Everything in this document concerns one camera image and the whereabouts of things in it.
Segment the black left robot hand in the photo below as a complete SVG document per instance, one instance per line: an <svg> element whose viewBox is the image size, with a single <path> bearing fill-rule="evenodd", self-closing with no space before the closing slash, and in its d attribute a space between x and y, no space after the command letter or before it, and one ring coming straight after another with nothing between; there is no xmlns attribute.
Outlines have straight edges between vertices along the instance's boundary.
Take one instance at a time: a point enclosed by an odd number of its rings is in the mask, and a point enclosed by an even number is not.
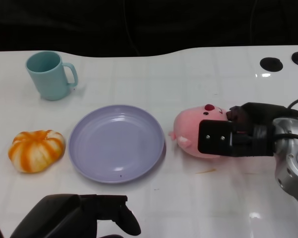
<svg viewBox="0 0 298 238"><path fill-rule="evenodd" d="M125 195L54 194L45 196L12 233L13 238L94 238L97 222L109 220L138 236L140 225Z"/></svg>

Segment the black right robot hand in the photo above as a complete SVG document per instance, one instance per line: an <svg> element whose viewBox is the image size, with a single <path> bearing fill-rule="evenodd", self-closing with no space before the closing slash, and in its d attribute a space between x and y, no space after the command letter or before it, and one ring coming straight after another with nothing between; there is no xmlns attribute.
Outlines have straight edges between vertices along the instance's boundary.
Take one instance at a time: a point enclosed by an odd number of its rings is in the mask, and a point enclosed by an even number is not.
<svg viewBox="0 0 298 238"><path fill-rule="evenodd" d="M199 152L228 157L273 156L273 120L298 119L298 111L273 104L246 103L230 108L226 117L226 121L200 122Z"/></svg>

